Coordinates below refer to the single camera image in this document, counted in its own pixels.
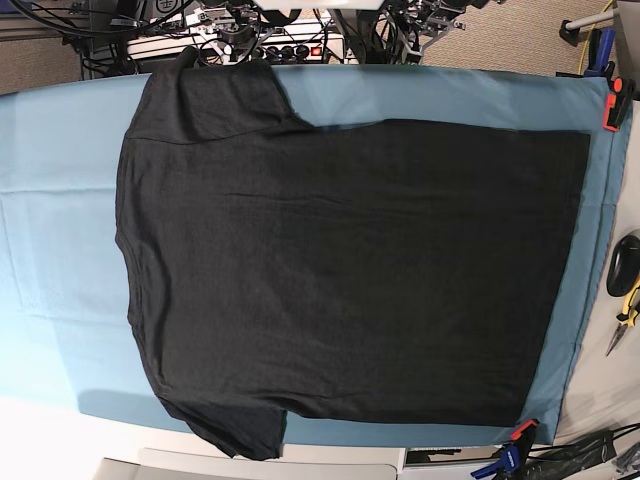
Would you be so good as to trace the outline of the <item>white power strip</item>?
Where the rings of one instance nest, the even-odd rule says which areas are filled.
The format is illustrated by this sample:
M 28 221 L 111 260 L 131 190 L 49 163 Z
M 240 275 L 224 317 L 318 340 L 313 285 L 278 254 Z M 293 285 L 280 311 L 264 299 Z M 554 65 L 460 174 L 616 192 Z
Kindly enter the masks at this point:
M 316 20 L 295 22 L 287 27 L 267 28 L 261 35 L 244 42 L 224 38 L 211 27 L 193 27 L 186 32 L 142 37 L 127 44 L 127 56 L 135 61 L 151 60 L 179 54 L 194 47 L 209 63 L 235 64 L 243 59 L 272 58 L 278 63 L 285 53 L 302 51 L 303 58 L 291 62 L 322 64 L 343 61 L 347 57 L 344 37 L 332 25 Z

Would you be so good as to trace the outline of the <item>black T-shirt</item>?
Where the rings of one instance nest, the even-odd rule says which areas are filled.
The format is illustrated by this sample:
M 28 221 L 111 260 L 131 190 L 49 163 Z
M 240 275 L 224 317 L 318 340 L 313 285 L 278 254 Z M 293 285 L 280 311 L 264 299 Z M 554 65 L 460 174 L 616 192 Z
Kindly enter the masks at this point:
M 288 413 L 512 427 L 558 296 L 590 138 L 315 127 L 261 61 L 147 81 L 117 171 L 128 319 L 168 413 L 230 456 Z

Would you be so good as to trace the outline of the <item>blue table cloth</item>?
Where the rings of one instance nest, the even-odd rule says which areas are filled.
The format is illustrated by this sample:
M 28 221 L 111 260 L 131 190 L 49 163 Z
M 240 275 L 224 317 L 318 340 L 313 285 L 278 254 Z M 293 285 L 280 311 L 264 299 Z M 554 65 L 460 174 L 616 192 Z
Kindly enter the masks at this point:
M 638 108 L 617 132 L 606 130 L 601 78 L 383 65 L 279 67 L 276 75 L 293 109 L 318 126 L 409 118 L 590 134 L 576 236 L 523 413 L 550 442 L 619 217 Z M 117 77 L 1 99 L 1 391 L 182 432 L 143 372 L 114 240 L 118 157 L 145 83 Z

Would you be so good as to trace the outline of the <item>black computer mouse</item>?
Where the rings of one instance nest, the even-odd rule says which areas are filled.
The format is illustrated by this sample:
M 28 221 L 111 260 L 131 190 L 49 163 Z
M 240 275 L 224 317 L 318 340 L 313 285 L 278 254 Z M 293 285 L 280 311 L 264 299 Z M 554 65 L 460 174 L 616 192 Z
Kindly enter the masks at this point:
M 623 297 L 634 286 L 639 275 L 639 238 L 628 234 L 615 245 L 606 279 L 612 297 Z

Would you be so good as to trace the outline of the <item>yellow handled pliers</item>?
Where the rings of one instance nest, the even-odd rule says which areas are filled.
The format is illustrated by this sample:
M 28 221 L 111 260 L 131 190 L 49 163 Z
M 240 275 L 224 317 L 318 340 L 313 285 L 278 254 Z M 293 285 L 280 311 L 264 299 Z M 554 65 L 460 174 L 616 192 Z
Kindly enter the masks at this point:
M 624 305 L 621 312 L 616 316 L 618 326 L 613 334 L 606 351 L 606 356 L 617 347 L 626 331 L 635 326 L 636 318 L 639 314 L 639 280 L 636 280 L 632 289 L 627 293 L 624 299 Z

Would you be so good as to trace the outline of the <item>blue clamp upper right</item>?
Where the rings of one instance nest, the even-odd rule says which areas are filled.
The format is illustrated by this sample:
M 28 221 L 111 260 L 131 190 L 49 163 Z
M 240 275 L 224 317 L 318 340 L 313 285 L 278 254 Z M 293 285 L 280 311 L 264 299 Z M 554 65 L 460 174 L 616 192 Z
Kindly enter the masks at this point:
M 594 29 L 589 41 L 588 64 L 585 77 L 606 77 L 611 75 L 610 55 L 615 40 L 615 30 L 611 27 Z

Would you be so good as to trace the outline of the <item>blue orange clamp bottom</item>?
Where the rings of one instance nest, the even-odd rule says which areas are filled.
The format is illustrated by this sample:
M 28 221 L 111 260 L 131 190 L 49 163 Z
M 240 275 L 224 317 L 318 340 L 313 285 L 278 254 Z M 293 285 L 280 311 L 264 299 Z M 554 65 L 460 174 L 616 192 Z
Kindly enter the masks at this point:
M 530 419 L 518 427 L 510 442 L 500 450 L 497 460 L 473 471 L 474 479 L 523 479 L 524 466 L 536 439 L 539 421 Z

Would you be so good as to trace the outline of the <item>orange black clamp upper right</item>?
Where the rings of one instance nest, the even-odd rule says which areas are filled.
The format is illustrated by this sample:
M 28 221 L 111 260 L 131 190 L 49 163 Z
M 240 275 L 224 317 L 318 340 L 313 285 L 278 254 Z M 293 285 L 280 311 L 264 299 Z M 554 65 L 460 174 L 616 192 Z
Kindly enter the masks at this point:
M 612 132 L 619 130 L 634 99 L 635 90 L 636 83 L 632 79 L 618 77 L 610 84 L 602 121 L 602 126 L 606 130 Z

